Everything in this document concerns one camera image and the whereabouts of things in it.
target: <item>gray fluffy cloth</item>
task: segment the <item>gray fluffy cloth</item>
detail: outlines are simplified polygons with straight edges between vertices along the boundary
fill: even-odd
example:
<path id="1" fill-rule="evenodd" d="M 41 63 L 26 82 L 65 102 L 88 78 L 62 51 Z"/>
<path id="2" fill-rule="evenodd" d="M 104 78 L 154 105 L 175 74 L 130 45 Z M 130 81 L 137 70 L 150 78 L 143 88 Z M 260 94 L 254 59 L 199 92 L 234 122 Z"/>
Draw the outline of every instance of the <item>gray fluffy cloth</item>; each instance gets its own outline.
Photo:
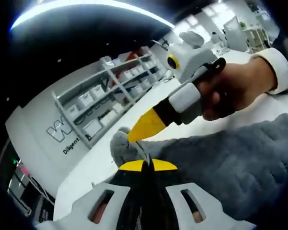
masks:
<path id="1" fill-rule="evenodd" d="M 288 176 L 288 114 L 236 130 L 168 141 L 142 141 L 153 158 L 175 164 L 186 182 L 247 219 L 271 205 Z"/>

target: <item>yellow camera ring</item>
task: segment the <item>yellow camera ring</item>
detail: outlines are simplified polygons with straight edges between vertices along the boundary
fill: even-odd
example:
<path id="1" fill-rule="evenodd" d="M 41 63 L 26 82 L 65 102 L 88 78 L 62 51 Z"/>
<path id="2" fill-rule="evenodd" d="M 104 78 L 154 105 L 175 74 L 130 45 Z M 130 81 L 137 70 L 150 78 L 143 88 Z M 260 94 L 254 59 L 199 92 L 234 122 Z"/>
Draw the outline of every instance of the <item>yellow camera ring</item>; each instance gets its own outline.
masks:
<path id="1" fill-rule="evenodd" d="M 179 69 L 179 62 L 173 55 L 168 56 L 168 64 L 173 69 Z"/>

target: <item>ceiling light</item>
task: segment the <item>ceiling light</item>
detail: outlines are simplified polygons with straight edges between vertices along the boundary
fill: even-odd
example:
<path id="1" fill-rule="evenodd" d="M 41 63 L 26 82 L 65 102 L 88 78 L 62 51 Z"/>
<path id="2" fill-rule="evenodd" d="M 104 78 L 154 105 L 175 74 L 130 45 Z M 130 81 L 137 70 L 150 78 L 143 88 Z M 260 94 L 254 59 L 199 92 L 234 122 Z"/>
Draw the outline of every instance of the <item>ceiling light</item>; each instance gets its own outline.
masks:
<path id="1" fill-rule="evenodd" d="M 160 18 L 159 16 L 148 12 L 146 10 L 143 10 L 139 7 L 136 6 L 132 6 L 129 5 L 127 3 L 124 2 L 119 2 L 119 1 L 114 1 L 114 0 L 55 0 L 55 1 L 51 1 L 51 2 L 47 2 L 47 3 L 43 3 L 43 4 L 39 4 L 36 5 L 32 8 L 30 8 L 28 11 L 24 12 L 22 15 L 19 16 L 19 18 L 17 18 L 17 20 L 14 22 L 14 24 L 12 25 L 11 29 L 15 28 L 16 26 L 18 26 L 19 24 L 41 14 L 47 11 L 50 11 L 52 9 L 55 8 L 60 8 L 60 7 L 64 7 L 64 6 L 71 6 L 71 5 L 106 5 L 106 6 L 113 6 L 113 7 L 117 7 L 117 8 L 122 8 L 122 9 L 126 9 L 126 10 L 130 10 L 133 12 L 138 12 L 140 14 L 146 15 L 148 17 L 151 17 L 171 28 L 174 28 L 175 26 L 164 20 L 163 18 Z"/>

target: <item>white shirt cuff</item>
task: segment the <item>white shirt cuff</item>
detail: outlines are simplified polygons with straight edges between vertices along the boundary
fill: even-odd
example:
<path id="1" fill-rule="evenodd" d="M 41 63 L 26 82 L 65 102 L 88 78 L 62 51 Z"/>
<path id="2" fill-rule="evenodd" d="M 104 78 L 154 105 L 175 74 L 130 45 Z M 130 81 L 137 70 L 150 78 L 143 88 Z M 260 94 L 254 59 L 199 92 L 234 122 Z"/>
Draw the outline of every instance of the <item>white shirt cuff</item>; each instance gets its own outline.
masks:
<path id="1" fill-rule="evenodd" d="M 269 62 L 276 74 L 277 88 L 268 93 L 278 94 L 288 89 L 288 62 L 282 53 L 275 48 L 269 48 L 252 56 L 252 58 L 256 57 L 261 57 Z"/>

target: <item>shelving unit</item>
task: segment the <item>shelving unit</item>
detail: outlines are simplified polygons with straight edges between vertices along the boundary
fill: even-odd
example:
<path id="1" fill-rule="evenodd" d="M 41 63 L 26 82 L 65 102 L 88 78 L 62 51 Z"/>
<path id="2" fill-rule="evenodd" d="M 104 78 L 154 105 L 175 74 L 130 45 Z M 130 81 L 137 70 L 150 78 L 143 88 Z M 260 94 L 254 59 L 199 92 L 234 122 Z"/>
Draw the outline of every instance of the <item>shelving unit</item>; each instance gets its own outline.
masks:
<path id="1" fill-rule="evenodd" d="M 132 60 L 128 60 L 126 62 L 120 63 L 119 65 L 108 67 L 103 65 L 103 69 L 99 72 L 91 75 L 90 77 L 82 80 L 81 82 L 77 83 L 76 85 L 72 86 L 68 90 L 64 91 L 60 95 L 56 95 L 55 92 L 52 92 L 52 96 L 54 99 L 54 102 L 66 120 L 66 122 L 70 125 L 72 130 L 79 136 L 79 138 L 83 141 L 83 143 L 88 147 L 88 149 L 91 149 L 99 140 L 104 136 L 104 134 L 133 106 L 135 103 L 142 98 L 147 91 L 149 91 L 154 84 L 150 84 L 149 87 L 147 87 L 143 92 L 141 92 L 139 95 L 137 95 L 135 98 L 131 97 L 131 95 L 128 93 L 127 88 L 125 86 L 127 84 L 130 84 L 131 82 L 138 81 L 140 82 L 140 79 L 143 79 L 145 77 L 153 77 L 153 69 L 156 70 L 158 68 L 158 71 L 160 70 L 160 66 L 164 68 L 161 65 L 161 62 L 159 62 L 159 66 L 155 65 L 153 67 L 147 68 L 144 64 L 145 61 L 151 61 L 156 60 L 155 55 L 147 48 L 142 47 L 142 52 L 145 53 L 143 56 L 138 57 L 135 55 L 135 58 Z M 128 70 L 129 68 L 132 68 L 134 66 L 141 65 L 144 69 L 144 72 L 138 74 L 137 76 L 133 76 L 132 78 L 120 82 L 116 74 L 120 73 L 124 70 Z M 112 80 L 116 85 L 113 86 L 110 90 L 107 90 L 105 94 L 103 94 L 101 97 L 95 99 L 92 103 L 90 103 L 88 106 L 86 106 L 84 109 L 79 111 L 79 114 L 71 118 L 69 114 L 67 113 L 66 109 L 71 106 L 71 104 L 75 103 L 76 99 L 84 94 L 85 92 L 89 91 L 94 85 L 97 85 L 98 83 L 102 82 L 104 79 L 110 79 Z M 109 123 L 107 123 L 105 126 L 103 126 L 91 139 L 89 140 L 84 132 L 84 130 L 80 127 L 78 124 L 79 121 L 85 120 L 85 116 L 90 116 L 92 114 L 92 110 L 100 105 L 103 101 L 105 101 L 107 98 L 110 100 L 114 97 L 115 92 L 121 92 L 123 93 L 124 97 L 128 100 L 128 103 L 124 105 L 123 110 L 121 110 Z"/>

